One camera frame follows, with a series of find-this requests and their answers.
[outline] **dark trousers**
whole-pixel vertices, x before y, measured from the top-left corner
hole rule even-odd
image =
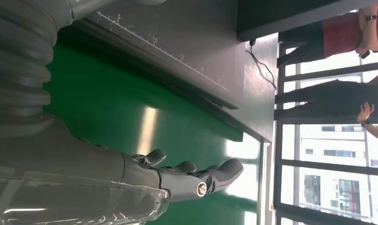
[[[330,117],[356,117],[365,99],[365,84],[348,81],[331,81],[303,89],[278,94],[276,104],[307,102],[291,109],[275,110],[275,120],[312,119]]]
[[[282,44],[293,44],[297,47],[289,54],[277,59],[277,67],[324,59],[324,40],[322,22],[314,22],[302,27],[279,33]]]

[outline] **robotic arm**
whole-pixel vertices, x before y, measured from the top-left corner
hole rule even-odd
[[[154,220],[169,202],[222,190],[242,173],[234,159],[198,172],[192,162],[156,168],[161,150],[110,151],[43,112],[58,30],[113,1],[0,0],[0,225]]]

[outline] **human hand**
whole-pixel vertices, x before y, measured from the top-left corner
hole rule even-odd
[[[360,113],[357,116],[357,122],[360,124],[366,122],[367,118],[374,112],[374,105],[369,105],[368,102],[360,106]]]
[[[371,6],[368,6],[366,8],[362,8],[362,11],[365,16],[370,16],[370,15],[377,15],[378,13],[378,4],[373,4]]]
[[[359,54],[359,57],[363,56],[367,51],[368,49],[362,47],[362,46],[359,46],[356,48],[356,53]]]

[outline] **green floor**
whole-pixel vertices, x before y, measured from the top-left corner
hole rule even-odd
[[[255,225],[261,144],[145,78],[64,45],[55,47],[45,84],[46,111],[64,119],[74,136],[127,154],[162,148],[162,165],[193,161],[198,169],[240,159],[242,176],[227,190],[170,204],[150,225]]]

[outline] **person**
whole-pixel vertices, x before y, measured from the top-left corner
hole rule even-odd
[[[277,109],[275,120],[353,118],[359,106],[370,103],[376,106],[371,119],[378,120],[378,76],[368,83],[331,81],[276,95],[275,103],[306,102],[290,109]]]
[[[357,122],[366,129],[370,134],[374,137],[378,138],[378,128],[373,126],[371,123],[367,121],[370,115],[374,112],[375,106],[369,105],[369,103],[364,103],[364,105],[360,106],[360,112],[357,116]]]
[[[277,67],[326,59],[353,50],[378,52],[378,4],[279,34],[279,41],[300,45],[277,59]]]

